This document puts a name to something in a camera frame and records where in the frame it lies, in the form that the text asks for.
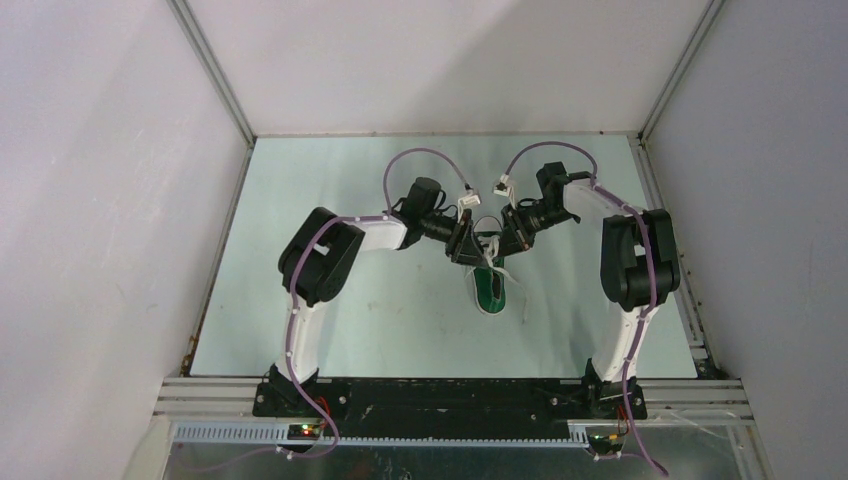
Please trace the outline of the white shoelace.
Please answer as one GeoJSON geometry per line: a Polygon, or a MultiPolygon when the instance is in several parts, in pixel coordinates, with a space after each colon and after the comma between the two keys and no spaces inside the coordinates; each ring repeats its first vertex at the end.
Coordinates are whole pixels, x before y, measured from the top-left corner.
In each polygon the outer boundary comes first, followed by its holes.
{"type": "Polygon", "coordinates": [[[529,318],[530,295],[527,288],[505,267],[505,258],[500,255],[501,235],[495,231],[484,231],[479,236],[483,247],[483,265],[464,268],[464,281],[475,308],[483,315],[497,316],[507,307],[506,283],[517,288],[522,297],[520,322],[529,318]]]}

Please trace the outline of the green canvas sneaker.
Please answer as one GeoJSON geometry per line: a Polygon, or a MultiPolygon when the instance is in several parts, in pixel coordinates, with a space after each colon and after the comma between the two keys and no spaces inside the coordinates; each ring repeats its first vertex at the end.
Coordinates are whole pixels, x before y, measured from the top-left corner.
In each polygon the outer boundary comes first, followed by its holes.
{"type": "Polygon", "coordinates": [[[474,267],[470,270],[472,278],[472,296],[477,308],[486,315],[498,315],[506,307],[506,277],[503,273],[504,259],[498,255],[499,235],[496,232],[483,232],[481,244],[485,253],[493,253],[493,267],[474,267]]]}

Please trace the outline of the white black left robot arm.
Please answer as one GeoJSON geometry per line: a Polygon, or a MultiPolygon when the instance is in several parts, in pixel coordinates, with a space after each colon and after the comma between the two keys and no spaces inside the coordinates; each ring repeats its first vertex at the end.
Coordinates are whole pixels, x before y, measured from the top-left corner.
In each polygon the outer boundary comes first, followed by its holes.
{"type": "Polygon", "coordinates": [[[338,216],[315,208],[283,250],[278,270],[290,294],[283,350],[267,381],[278,404],[304,416],[316,403],[308,382],[319,371],[317,342],[323,310],[343,289],[357,256],[375,250],[403,250],[423,238],[444,244],[446,257],[464,266],[484,266],[484,247],[475,236],[472,212],[448,215],[440,208],[440,183],[418,177],[396,206],[380,215],[338,216]]]}

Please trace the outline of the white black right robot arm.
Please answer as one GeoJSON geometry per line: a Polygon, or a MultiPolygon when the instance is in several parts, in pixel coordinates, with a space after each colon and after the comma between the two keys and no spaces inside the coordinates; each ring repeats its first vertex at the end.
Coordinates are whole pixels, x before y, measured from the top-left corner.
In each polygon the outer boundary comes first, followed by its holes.
{"type": "Polygon", "coordinates": [[[538,233],[566,221],[600,232],[601,288],[609,302],[611,328],[587,364],[581,392],[585,411],[606,418],[622,403],[647,331],[660,307],[680,285],[681,274],[670,214],[641,210],[603,187],[590,172],[569,173],[560,162],[536,174],[542,196],[511,199],[501,210],[500,256],[531,249],[538,233]]]}

